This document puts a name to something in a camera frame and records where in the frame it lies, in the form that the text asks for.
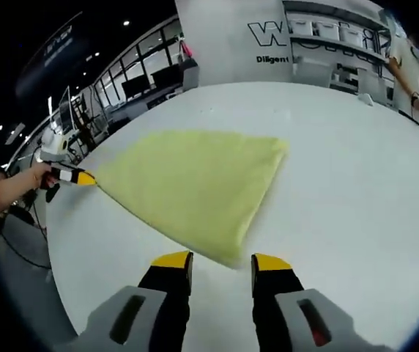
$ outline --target cable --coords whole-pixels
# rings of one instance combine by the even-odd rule
[[[56,163],[57,163],[58,165],[62,165],[62,166],[64,166],[64,167],[67,167],[68,169],[71,169],[71,170],[76,170],[76,169],[77,169],[77,168],[76,168],[76,167],[74,167],[74,166],[63,164],[61,161],[57,161]]]
[[[35,152],[37,152],[37,151],[38,151],[41,147],[42,147],[42,146],[41,146],[41,145],[39,145],[37,148],[35,148],[34,152],[32,153],[32,157],[31,157],[31,164],[29,165],[29,167],[32,167],[32,162],[34,161],[34,155],[35,155]],[[37,220],[37,224],[39,225],[40,232],[42,233],[42,236],[44,237],[45,242],[47,242],[47,243],[48,243],[48,240],[47,240],[47,235],[43,232],[43,228],[42,228],[42,226],[40,225],[39,216],[38,216],[38,214],[37,214],[37,208],[35,207],[35,201],[33,201],[33,203],[32,203],[32,207],[34,208],[34,215],[35,215],[35,219]]]
[[[51,266],[46,266],[46,265],[41,265],[41,264],[37,264],[32,262],[30,259],[27,259],[26,257],[24,257],[21,253],[19,253],[16,248],[14,248],[14,246],[7,240],[6,236],[4,235],[3,231],[0,228],[0,236],[4,239],[4,241],[6,242],[6,244],[8,245],[8,247],[11,248],[11,250],[17,254],[17,256],[19,258],[21,258],[22,260],[24,260],[25,262],[29,263],[30,265],[33,266],[37,266],[38,268],[42,268],[42,269],[46,269],[46,270],[51,270]]]

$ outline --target white wall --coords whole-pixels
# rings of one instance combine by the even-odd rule
[[[282,23],[281,0],[176,0],[185,42],[200,67],[201,86],[241,81],[289,81],[287,62],[257,62],[257,56],[290,57],[287,45],[260,46],[249,23]]]

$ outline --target yellow towel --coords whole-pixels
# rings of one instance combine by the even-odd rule
[[[105,193],[156,230],[234,266],[286,149],[273,137],[165,131],[140,139],[95,177]]]

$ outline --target white table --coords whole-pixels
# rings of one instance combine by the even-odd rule
[[[375,345],[403,345],[419,326],[419,127],[346,93],[283,83],[191,90],[100,145],[91,170],[157,130],[198,128],[278,136],[290,143],[235,271],[196,254],[183,351],[258,351],[250,254],[291,263],[354,318]],[[99,188],[62,186],[47,208],[51,265],[78,333],[89,314],[179,244]]]

